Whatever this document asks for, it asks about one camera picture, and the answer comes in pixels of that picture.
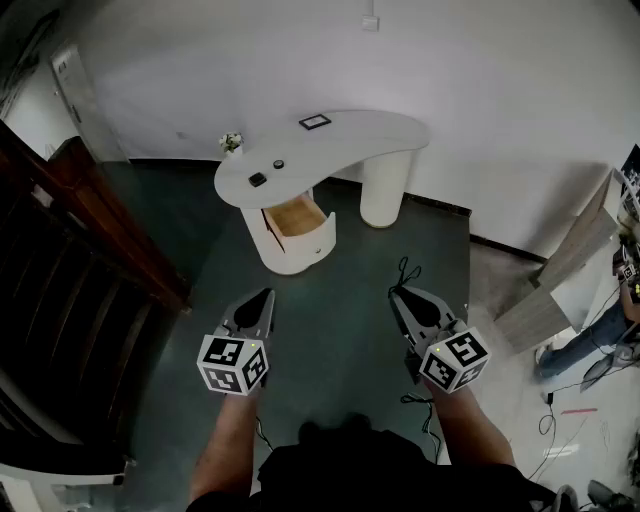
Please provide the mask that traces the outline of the white curved desk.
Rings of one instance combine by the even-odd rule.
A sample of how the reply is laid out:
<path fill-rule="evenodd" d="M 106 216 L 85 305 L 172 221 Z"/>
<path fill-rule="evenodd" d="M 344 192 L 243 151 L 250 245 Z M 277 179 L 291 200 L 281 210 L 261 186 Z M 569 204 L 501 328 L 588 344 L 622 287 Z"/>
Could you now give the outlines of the white curved desk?
<path fill-rule="evenodd" d="M 299 120 L 287 121 L 242 155 L 225 158 L 215 174 L 219 197 L 240 210 L 262 263 L 276 274 L 281 269 L 276 262 L 277 245 L 263 209 L 304 193 L 314 200 L 315 186 L 359 166 L 360 216 L 373 228 L 387 228 L 399 216 L 415 156 L 429 143 L 427 127 L 399 113 L 351 110 L 322 114 L 332 123 L 307 131 Z M 282 169 L 273 168 L 276 160 L 284 161 Z M 257 172 L 267 182 L 254 188 L 248 178 Z"/>

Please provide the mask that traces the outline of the person's left forearm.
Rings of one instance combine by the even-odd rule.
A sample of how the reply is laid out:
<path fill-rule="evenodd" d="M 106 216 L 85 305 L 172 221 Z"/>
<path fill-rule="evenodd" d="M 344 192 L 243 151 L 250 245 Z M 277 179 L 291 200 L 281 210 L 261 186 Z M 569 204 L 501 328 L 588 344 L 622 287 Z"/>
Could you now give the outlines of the person's left forearm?
<path fill-rule="evenodd" d="M 260 390 L 226 395 L 191 478 L 189 503 L 209 493 L 248 498 L 252 487 Z"/>

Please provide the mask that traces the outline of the person's black shirt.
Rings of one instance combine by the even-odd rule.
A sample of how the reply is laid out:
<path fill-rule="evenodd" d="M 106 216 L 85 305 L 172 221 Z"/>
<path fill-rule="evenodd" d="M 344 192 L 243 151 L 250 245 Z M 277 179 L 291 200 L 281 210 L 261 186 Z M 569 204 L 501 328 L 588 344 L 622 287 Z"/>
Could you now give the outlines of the person's black shirt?
<path fill-rule="evenodd" d="M 391 432 L 321 430 L 276 448 L 250 497 L 211 491 L 186 512 L 540 512 L 554 492 L 509 465 L 436 465 Z"/>

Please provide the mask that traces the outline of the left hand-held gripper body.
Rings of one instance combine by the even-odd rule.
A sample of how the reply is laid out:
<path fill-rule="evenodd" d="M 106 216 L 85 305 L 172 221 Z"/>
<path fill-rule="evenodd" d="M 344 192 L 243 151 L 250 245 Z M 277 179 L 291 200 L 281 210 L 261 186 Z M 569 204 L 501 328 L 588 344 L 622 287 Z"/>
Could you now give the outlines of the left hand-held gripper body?
<path fill-rule="evenodd" d="M 248 396 L 266 378 L 267 358 L 273 322 L 257 335 L 225 333 L 219 326 L 205 335 L 197 357 L 197 367 L 209 391 Z"/>

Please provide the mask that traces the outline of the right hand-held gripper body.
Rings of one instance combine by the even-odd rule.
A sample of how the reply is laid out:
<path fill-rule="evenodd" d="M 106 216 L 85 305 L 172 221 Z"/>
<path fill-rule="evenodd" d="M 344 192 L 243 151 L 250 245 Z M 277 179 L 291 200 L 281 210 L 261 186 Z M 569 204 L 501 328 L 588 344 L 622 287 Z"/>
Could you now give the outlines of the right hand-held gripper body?
<path fill-rule="evenodd" d="M 490 360 L 490 348 L 479 331 L 460 319 L 434 335 L 420 332 L 413 351 L 420 359 L 418 374 L 447 394 L 476 380 Z"/>

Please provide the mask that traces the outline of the person's black shoe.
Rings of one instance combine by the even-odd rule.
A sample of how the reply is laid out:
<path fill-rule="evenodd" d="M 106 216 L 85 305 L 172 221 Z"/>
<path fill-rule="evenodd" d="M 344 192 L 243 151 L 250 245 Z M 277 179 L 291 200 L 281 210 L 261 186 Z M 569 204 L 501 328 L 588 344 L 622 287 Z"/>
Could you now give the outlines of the person's black shoe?
<path fill-rule="evenodd" d="M 360 435 L 372 430 L 371 420 L 361 413 L 348 413 L 338 429 L 349 435 Z"/>
<path fill-rule="evenodd" d="M 304 422 L 298 430 L 298 443 L 316 444 L 322 442 L 332 433 L 331 428 L 325 428 L 313 421 Z"/>

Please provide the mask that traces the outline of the grey wooden panels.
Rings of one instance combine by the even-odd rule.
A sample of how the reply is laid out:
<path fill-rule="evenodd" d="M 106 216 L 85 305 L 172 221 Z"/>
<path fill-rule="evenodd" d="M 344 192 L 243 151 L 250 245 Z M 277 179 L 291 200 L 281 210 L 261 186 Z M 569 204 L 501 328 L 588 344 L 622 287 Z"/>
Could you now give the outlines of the grey wooden panels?
<path fill-rule="evenodd" d="M 618 230 L 621 178 L 613 169 L 541 268 L 533 290 L 499 316 L 496 327 L 516 353 L 566 329 L 582 330 L 610 269 L 607 247 Z"/>

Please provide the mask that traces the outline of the grey door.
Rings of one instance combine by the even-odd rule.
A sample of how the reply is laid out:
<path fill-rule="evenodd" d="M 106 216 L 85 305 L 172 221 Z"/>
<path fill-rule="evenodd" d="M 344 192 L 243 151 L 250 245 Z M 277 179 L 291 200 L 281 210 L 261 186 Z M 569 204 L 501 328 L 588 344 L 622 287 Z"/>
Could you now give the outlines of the grey door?
<path fill-rule="evenodd" d="M 78 134 L 97 162 L 127 162 L 120 142 L 102 112 L 75 43 L 62 44 L 50 67 Z"/>

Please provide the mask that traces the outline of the person's right forearm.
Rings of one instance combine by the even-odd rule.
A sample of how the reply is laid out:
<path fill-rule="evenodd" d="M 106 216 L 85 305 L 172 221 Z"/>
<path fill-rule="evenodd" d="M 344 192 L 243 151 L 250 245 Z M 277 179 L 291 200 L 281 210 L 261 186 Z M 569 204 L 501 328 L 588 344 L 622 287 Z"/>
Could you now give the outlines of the person's right forearm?
<path fill-rule="evenodd" d="M 449 476 L 521 475 L 508 440 L 468 387 L 447 394 L 428 379 L 423 382 L 432 395 L 449 456 L 450 463 L 441 466 L 442 472 Z"/>

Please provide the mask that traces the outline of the dark wooden furniture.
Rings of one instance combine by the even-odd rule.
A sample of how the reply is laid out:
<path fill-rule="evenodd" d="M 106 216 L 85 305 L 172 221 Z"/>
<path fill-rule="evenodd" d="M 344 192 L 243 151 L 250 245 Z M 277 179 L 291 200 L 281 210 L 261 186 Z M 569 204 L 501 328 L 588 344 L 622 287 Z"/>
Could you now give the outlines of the dark wooden furniture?
<path fill-rule="evenodd" d="M 51 158 L 0 121 L 0 371 L 85 442 L 127 445 L 191 288 L 77 137 Z"/>

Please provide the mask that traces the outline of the person's black right shoe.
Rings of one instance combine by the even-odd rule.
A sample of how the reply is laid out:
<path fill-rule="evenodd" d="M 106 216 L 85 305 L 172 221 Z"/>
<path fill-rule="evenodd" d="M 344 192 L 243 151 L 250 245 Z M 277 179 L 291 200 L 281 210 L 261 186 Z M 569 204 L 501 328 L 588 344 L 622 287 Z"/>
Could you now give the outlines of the person's black right shoe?
<path fill-rule="evenodd" d="M 338 429 L 349 435 L 360 435 L 372 430 L 371 420 L 361 413 L 348 413 Z"/>

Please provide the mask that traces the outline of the white furniture piece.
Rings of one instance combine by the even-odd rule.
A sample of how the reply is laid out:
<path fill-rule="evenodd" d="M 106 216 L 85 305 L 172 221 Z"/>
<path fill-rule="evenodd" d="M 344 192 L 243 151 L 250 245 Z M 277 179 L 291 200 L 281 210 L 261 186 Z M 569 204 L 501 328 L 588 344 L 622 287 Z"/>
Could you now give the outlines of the white furniture piece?
<path fill-rule="evenodd" d="M 6 494 L 9 512 L 66 512 L 56 488 L 120 485 L 135 464 L 129 457 L 118 456 L 114 462 L 99 462 L 94 468 L 73 462 L 71 469 L 41 471 L 0 462 L 0 490 Z"/>

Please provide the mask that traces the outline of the person's black left shoe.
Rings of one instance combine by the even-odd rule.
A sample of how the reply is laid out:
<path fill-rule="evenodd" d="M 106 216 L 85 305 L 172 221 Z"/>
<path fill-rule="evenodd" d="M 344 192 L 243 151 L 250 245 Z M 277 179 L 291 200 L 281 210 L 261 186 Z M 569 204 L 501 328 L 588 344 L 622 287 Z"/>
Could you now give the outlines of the person's black left shoe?
<path fill-rule="evenodd" d="M 322 442 L 332 433 L 331 428 L 325 428 L 313 421 L 304 422 L 298 430 L 298 443 L 316 444 Z"/>

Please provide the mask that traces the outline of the large wooden drawer white front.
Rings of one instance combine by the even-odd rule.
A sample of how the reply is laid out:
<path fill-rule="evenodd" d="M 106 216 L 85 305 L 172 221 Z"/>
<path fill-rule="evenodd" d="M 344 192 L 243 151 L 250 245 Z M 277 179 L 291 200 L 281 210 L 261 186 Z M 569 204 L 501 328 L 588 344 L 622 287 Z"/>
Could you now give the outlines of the large wooden drawer white front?
<path fill-rule="evenodd" d="M 280 274 L 306 270 L 326 258 L 336 245 L 335 213 L 325 214 L 308 193 L 262 213 L 276 241 Z"/>

